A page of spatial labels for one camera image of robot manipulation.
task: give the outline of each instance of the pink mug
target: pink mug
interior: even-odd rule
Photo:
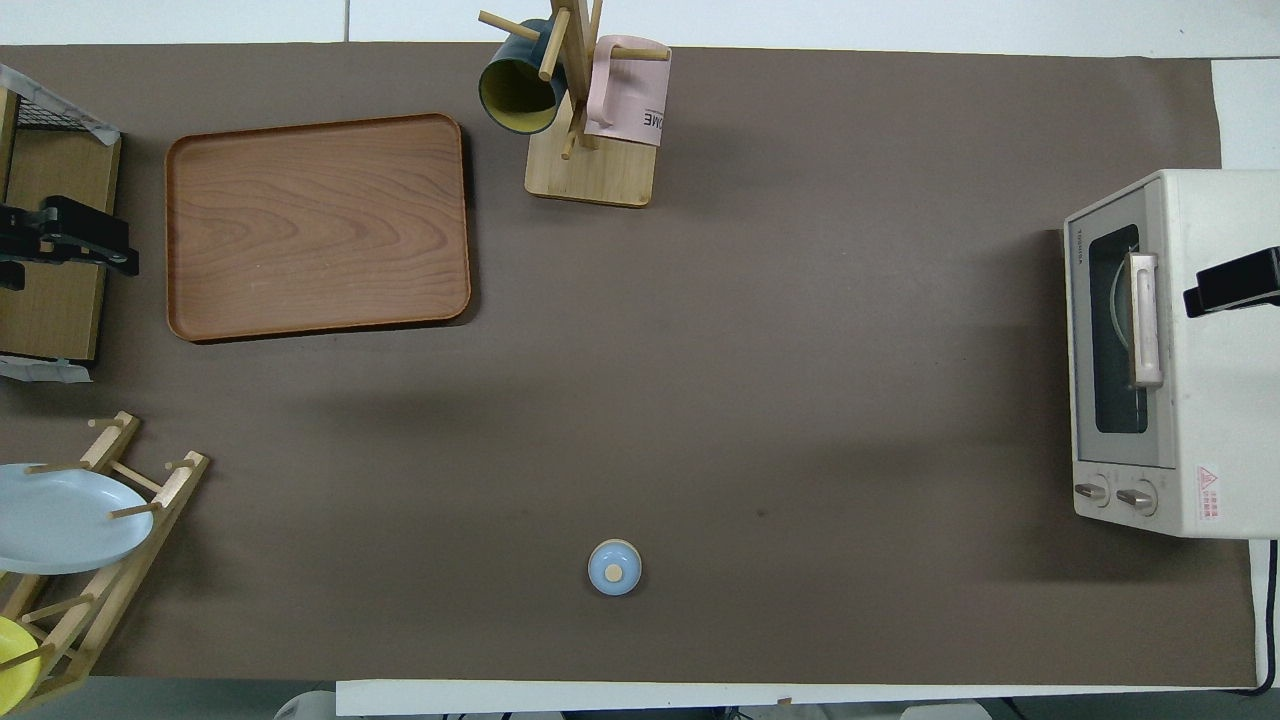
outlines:
[[[620,60],[609,56],[614,47],[664,50],[668,59]],[[669,53],[666,45],[644,37],[605,35],[599,38],[591,64],[591,88],[586,95],[586,135],[662,145]]]

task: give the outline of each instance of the oven window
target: oven window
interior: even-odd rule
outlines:
[[[1093,418],[1098,432],[1147,432],[1147,391],[1129,386],[1129,277],[1125,255],[1138,251],[1138,225],[1089,245],[1093,327]]]

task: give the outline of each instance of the oven door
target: oven door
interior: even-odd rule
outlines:
[[[1068,223],[1076,460],[1174,468],[1162,182]]]

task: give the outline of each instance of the oven knob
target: oven knob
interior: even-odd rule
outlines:
[[[1133,509],[1137,510],[1139,515],[1156,514],[1156,498],[1144,492],[1138,492],[1135,489],[1117,489],[1116,500],[1133,505]]]
[[[1107,489],[1093,483],[1080,483],[1075,486],[1075,495],[1083,495],[1084,497],[1098,502],[1100,500],[1107,498]]]

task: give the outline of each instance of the wooden mug holder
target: wooden mug holder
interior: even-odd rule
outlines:
[[[539,77],[548,81],[557,59],[564,65],[568,101],[562,102],[550,127],[529,138],[525,190],[539,197],[577,200],[622,208],[644,208],[653,197],[653,172],[658,149],[652,145],[595,137],[584,132],[586,95],[591,87],[591,58],[600,28],[603,0],[550,0],[552,28]],[[538,40],[539,33],[492,13],[480,22],[509,33]],[[611,55],[628,60],[668,60],[666,50],[616,49]]]
[[[65,694],[88,678],[129,601],[151,569],[152,560],[169,537],[169,530],[173,529],[192,491],[209,468],[209,457],[188,452],[182,460],[166,464],[168,479],[156,483],[123,465],[120,456],[141,424],[142,420],[123,411],[116,413],[114,418],[90,420],[91,428],[101,428],[102,432],[78,462],[27,468],[28,474],[79,468],[102,475],[111,473],[122,475],[152,497],[145,505],[118,510],[111,515],[154,512],[155,523],[141,544],[122,560],[93,571],[79,593],[68,600],[37,605],[50,577],[0,571],[0,598],[4,598],[0,615],[22,625],[40,643],[28,660],[41,664],[40,674],[27,697],[10,712],[27,710]],[[5,598],[4,587],[13,578],[18,582]],[[42,629],[36,625],[40,620],[59,615],[61,618],[52,628]]]

